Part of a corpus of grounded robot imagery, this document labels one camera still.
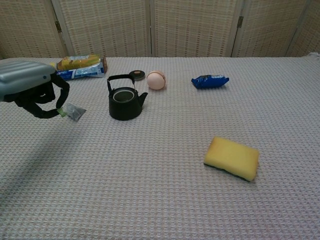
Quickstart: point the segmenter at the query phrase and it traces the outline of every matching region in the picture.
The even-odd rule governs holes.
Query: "yellow sponge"
[[[204,157],[204,164],[252,181],[256,177],[258,158],[257,149],[215,136]]]

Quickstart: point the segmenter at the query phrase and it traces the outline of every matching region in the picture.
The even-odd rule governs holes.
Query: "snack package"
[[[66,71],[57,71],[56,74],[63,78],[63,80],[65,81],[83,77],[103,78],[105,76],[105,73],[107,72],[107,69],[107,60],[104,57],[103,60],[101,60],[97,64]]]
[[[191,80],[197,89],[219,88],[228,81],[229,78],[223,75],[202,75]]]
[[[66,56],[56,64],[56,69],[58,71],[80,69],[98,64],[99,62],[100,57],[97,54],[86,56]]]

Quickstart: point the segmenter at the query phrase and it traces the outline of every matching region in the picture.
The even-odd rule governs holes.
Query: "black teapot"
[[[110,81],[116,79],[131,79],[133,87],[111,88]],[[113,75],[107,79],[109,90],[109,114],[117,120],[130,120],[139,116],[148,95],[147,92],[138,95],[135,78],[131,74]]]

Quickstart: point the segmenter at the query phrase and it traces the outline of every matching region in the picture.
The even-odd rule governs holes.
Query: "ball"
[[[151,71],[146,77],[146,82],[149,88],[153,90],[160,90],[166,85],[166,77],[161,71]]]

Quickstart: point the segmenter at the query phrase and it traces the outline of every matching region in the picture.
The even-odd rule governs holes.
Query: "blue snack bag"
[[[229,78],[223,75],[202,75],[191,80],[197,89],[219,88],[228,81]]]

